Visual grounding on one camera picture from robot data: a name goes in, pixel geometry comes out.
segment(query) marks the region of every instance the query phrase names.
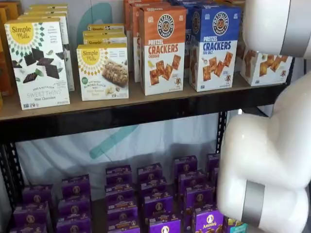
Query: blue cracker box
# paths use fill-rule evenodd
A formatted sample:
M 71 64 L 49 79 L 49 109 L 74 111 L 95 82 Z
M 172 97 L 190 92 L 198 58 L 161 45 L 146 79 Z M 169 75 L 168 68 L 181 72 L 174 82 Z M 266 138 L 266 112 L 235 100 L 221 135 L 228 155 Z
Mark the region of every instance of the blue cracker box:
M 162 176 L 163 171 L 160 163 L 137 168 L 137 180 L 139 183 L 159 179 Z
M 107 220 L 124 220 L 128 217 L 137 217 L 138 209 L 135 198 L 122 201 L 107 202 Z
M 193 10 L 189 83 L 197 92 L 232 87 L 240 20 L 238 6 Z
M 70 198 L 60 200 L 58 204 L 58 212 L 60 216 L 72 214 L 81 214 L 91 211 L 90 196 L 72 196 Z
M 90 213 L 73 214 L 58 219 L 57 233 L 92 232 Z
M 137 217 L 129 217 L 125 220 L 107 222 L 108 233 L 140 233 L 139 220 Z
M 132 183 L 108 184 L 105 186 L 106 201 L 128 199 L 134 196 Z

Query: almond flour bar box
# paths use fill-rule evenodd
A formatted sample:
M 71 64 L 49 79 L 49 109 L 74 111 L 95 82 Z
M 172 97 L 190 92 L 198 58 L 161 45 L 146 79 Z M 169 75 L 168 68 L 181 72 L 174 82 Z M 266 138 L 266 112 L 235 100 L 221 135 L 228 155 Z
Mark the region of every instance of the almond flour bar box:
M 140 74 L 145 95 L 183 90 L 186 9 L 142 7 Z
M 22 110 L 70 104 L 59 19 L 5 24 Z
M 79 45 L 77 57 L 83 101 L 128 99 L 125 43 Z
M 189 83 L 197 92 L 232 87 L 240 12 L 225 5 L 193 10 Z

